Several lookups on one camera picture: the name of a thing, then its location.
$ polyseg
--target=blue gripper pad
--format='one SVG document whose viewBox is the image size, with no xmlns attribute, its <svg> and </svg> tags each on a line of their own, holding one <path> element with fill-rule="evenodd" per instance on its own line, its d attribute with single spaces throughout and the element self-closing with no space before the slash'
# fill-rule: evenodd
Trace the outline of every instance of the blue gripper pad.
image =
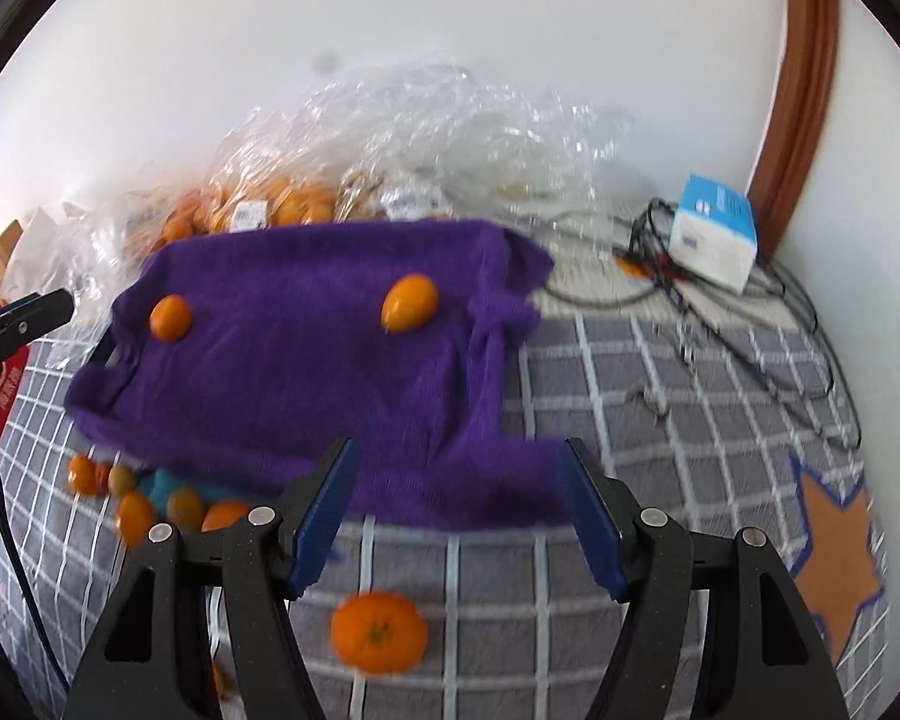
<svg viewBox="0 0 900 720">
<path fill-rule="evenodd" d="M 360 454 L 352 440 L 348 440 L 337 455 L 323 487 L 314 495 L 313 504 L 296 531 L 293 543 L 293 570 L 290 571 L 290 592 L 303 594 L 320 578 L 323 565 L 330 554 L 343 514 L 353 495 L 360 470 Z"/>
<path fill-rule="evenodd" d="M 615 601 L 626 598 L 629 583 L 620 567 L 620 532 L 594 490 L 583 460 L 568 443 L 560 450 L 559 479 L 593 581 Z"/>
</svg>

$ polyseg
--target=white label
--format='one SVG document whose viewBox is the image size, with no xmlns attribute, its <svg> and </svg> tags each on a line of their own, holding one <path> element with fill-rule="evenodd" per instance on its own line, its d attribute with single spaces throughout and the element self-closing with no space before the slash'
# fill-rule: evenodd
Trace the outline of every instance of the white label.
<svg viewBox="0 0 900 720">
<path fill-rule="evenodd" d="M 233 209 L 230 232 L 262 230 L 266 227 L 266 200 L 242 200 Z"/>
</svg>

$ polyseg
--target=blue and white box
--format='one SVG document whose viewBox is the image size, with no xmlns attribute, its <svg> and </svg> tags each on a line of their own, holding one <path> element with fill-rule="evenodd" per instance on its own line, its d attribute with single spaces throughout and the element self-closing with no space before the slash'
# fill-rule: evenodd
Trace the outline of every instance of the blue and white box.
<svg viewBox="0 0 900 720">
<path fill-rule="evenodd" d="M 741 293 L 756 259 L 751 204 L 729 187 L 691 175 L 670 233 L 678 265 Z"/>
</svg>

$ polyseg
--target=orange star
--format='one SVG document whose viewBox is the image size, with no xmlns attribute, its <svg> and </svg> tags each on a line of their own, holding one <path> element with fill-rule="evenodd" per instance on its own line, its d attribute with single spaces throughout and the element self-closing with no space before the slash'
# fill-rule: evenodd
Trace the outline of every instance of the orange star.
<svg viewBox="0 0 900 720">
<path fill-rule="evenodd" d="M 883 593 L 869 550 L 868 495 L 861 477 L 841 501 L 796 458 L 792 460 L 807 531 L 807 546 L 792 572 L 810 613 L 823 621 L 835 664 L 847 648 L 860 611 Z"/>
</svg>

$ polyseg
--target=purple cloth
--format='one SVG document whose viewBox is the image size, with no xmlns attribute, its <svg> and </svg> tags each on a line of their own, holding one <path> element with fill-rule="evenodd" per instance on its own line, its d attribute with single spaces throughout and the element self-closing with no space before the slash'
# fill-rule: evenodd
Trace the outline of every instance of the purple cloth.
<svg viewBox="0 0 900 720">
<path fill-rule="evenodd" d="M 278 493 L 333 440 L 358 440 L 351 512 L 447 530 L 565 519 L 556 440 L 501 432 L 506 357 L 535 330 L 526 295 L 553 261 L 487 223 L 346 223 L 177 242 L 113 304 L 116 365 L 66 395 L 84 436 L 151 467 Z M 389 335 L 394 282 L 430 276 L 432 322 Z M 194 311 L 175 344 L 151 338 L 164 295 Z"/>
</svg>

